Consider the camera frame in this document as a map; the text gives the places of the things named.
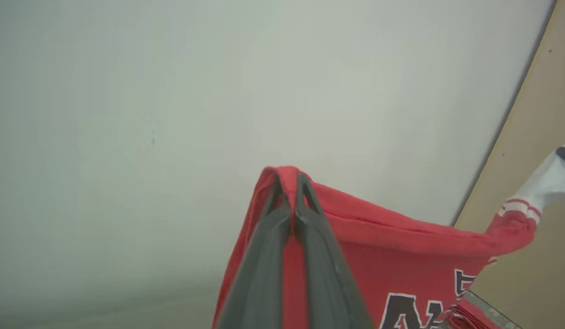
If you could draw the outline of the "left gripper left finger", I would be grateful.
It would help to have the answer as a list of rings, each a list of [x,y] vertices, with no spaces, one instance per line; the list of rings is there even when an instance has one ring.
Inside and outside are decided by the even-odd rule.
[[[275,179],[216,323],[218,329],[283,327],[283,254],[291,207]]]

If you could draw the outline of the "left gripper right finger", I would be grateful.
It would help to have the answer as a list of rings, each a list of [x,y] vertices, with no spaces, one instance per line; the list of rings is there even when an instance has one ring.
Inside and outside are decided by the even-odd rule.
[[[310,329],[372,329],[372,316],[307,175],[297,174],[295,219],[304,248]]]

